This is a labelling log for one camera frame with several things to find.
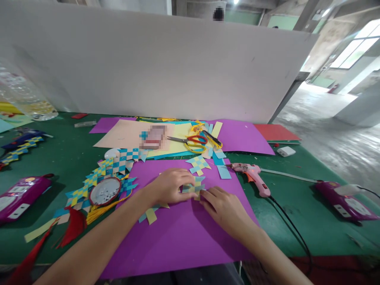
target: small white box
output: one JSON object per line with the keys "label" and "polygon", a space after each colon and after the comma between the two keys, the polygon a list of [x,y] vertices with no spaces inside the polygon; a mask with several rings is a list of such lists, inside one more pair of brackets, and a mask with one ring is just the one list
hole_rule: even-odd
{"label": "small white box", "polygon": [[296,151],[289,146],[279,148],[277,152],[283,157],[291,156],[296,153]]}

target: hand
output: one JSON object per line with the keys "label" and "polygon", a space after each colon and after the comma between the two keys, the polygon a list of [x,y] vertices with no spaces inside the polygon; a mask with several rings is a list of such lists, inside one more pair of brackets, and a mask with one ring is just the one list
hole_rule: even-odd
{"label": "hand", "polygon": [[257,226],[243,208],[239,198],[215,186],[200,194],[207,201],[200,201],[211,217],[234,239],[242,242],[249,228]]}
{"label": "hand", "polygon": [[155,204],[178,203],[197,197],[196,193],[180,193],[178,188],[184,184],[195,185],[193,175],[184,168],[169,168],[161,173],[146,191]]}

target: red tassel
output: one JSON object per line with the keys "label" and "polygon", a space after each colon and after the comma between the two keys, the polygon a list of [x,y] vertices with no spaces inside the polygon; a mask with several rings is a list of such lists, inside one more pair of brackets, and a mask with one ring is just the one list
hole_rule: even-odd
{"label": "red tassel", "polygon": [[87,228],[86,216],[81,211],[74,210],[72,207],[68,210],[70,211],[70,224],[62,241],[56,248],[68,245]]}
{"label": "red tassel", "polygon": [[44,244],[46,238],[50,234],[51,228],[55,225],[55,222],[51,224],[50,228],[44,234],[42,239],[33,247],[32,251],[28,254],[23,262],[17,267],[15,272],[11,275],[6,285],[29,285],[32,284],[30,279],[30,272],[33,269],[36,262],[37,255]]}

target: green table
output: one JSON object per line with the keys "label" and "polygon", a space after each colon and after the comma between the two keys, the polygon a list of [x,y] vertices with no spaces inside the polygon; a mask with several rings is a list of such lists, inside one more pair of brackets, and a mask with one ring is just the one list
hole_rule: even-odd
{"label": "green table", "polygon": [[[81,120],[74,120],[71,113],[61,113],[59,117],[46,121],[34,122],[27,127],[45,131],[54,136],[38,143],[36,148],[29,148],[29,153],[21,156],[19,161],[0,172],[0,193],[5,192],[20,178],[40,176],[47,173],[56,174],[53,187],[43,194],[17,222],[0,227],[0,264],[18,264],[37,243],[37,240],[25,243],[24,235],[39,228],[52,219],[54,212],[64,207],[67,198],[65,192],[83,186],[85,176],[97,168],[96,162],[103,159],[104,148],[92,147],[104,134],[89,134],[91,127],[74,128],[74,124],[83,121],[99,120],[102,115],[90,114]],[[0,144],[10,142],[14,132],[2,133]],[[336,181],[345,183],[302,146],[291,146],[296,154],[288,158],[242,153],[227,153],[231,162],[257,164],[265,169],[282,171],[310,179]],[[246,177],[238,174],[245,194],[262,228],[289,257],[305,256],[305,251],[292,228],[280,210],[268,199],[260,198],[255,186],[247,182]],[[324,201],[312,183],[304,182],[271,173],[262,173],[262,179],[270,188],[273,197],[286,210],[303,238],[312,255],[369,255],[379,254],[378,237],[380,220],[363,222],[358,227],[343,221],[335,210]],[[366,197],[362,202],[380,215],[380,209]],[[103,218],[88,227],[92,229]],[[37,264],[55,262],[69,246],[55,249],[54,244],[63,235],[68,224],[55,226],[52,235],[39,254]],[[363,247],[357,246],[348,235],[354,237]]]}

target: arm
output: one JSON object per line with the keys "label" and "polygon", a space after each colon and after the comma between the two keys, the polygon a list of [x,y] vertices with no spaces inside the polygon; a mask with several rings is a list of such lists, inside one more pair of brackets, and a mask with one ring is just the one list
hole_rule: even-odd
{"label": "arm", "polygon": [[74,244],[35,284],[94,284],[140,216],[155,204],[195,197],[195,193],[178,193],[183,184],[194,183],[187,169],[172,168],[161,173]]}
{"label": "arm", "polygon": [[201,204],[212,218],[264,265],[277,284],[312,284],[266,232],[251,220],[235,195],[217,186],[201,191],[201,195],[207,200],[201,201]]}

